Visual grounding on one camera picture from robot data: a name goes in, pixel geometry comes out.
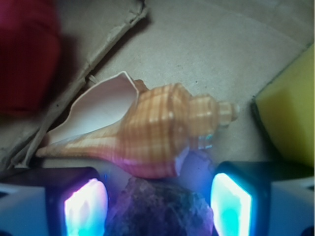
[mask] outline light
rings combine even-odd
[[[104,184],[96,178],[74,192],[64,202],[68,236],[102,236],[105,232],[108,197]]]
[[[213,179],[211,208],[220,236],[250,234],[252,196],[224,173],[215,175]]]

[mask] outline cardboard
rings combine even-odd
[[[54,120],[85,85],[85,77],[147,13],[140,0],[60,0],[62,59],[49,106],[28,118],[0,117],[0,171],[28,165]]]

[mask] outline glowing light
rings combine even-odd
[[[108,197],[104,184],[91,179],[64,202],[68,236],[102,236],[105,232]]]
[[[219,235],[249,235],[252,196],[224,173],[213,179],[211,208]]]

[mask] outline blue light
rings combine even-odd
[[[214,225],[221,236],[250,234],[252,196],[228,175],[215,175],[211,188]]]
[[[68,236],[102,236],[105,232],[108,197],[104,184],[91,179],[64,202]]]

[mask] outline conch shell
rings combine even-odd
[[[218,126],[228,126],[238,112],[210,95],[192,96],[179,83],[142,88],[120,121],[42,147],[36,156],[100,158],[137,177],[175,177],[189,149],[210,147]]]

